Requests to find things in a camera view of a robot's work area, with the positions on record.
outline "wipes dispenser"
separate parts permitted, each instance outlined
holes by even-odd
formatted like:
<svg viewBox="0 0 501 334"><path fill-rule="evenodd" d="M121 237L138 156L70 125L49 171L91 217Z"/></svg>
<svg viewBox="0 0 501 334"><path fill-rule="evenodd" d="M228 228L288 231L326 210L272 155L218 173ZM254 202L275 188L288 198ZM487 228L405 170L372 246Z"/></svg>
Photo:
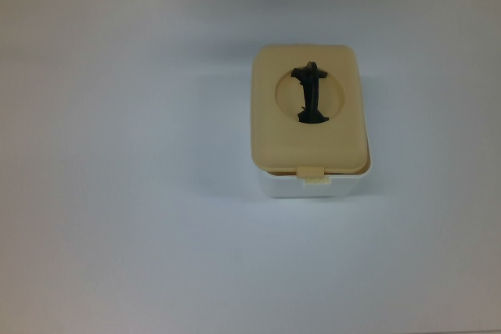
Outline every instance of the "wipes dispenser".
<svg viewBox="0 0 501 334"><path fill-rule="evenodd" d="M271 197L346 196L370 169L359 69L341 45L270 45L254 59L252 159Z"/></svg>

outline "white tabletop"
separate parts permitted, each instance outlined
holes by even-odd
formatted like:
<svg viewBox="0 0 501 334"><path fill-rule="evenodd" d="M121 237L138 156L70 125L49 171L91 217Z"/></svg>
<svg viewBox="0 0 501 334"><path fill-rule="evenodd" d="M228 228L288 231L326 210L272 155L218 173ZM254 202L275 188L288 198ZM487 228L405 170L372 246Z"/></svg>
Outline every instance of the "white tabletop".
<svg viewBox="0 0 501 334"><path fill-rule="evenodd" d="M499 0L0 0L0 332L501 329ZM267 44L350 45L373 170L276 200Z"/></svg>

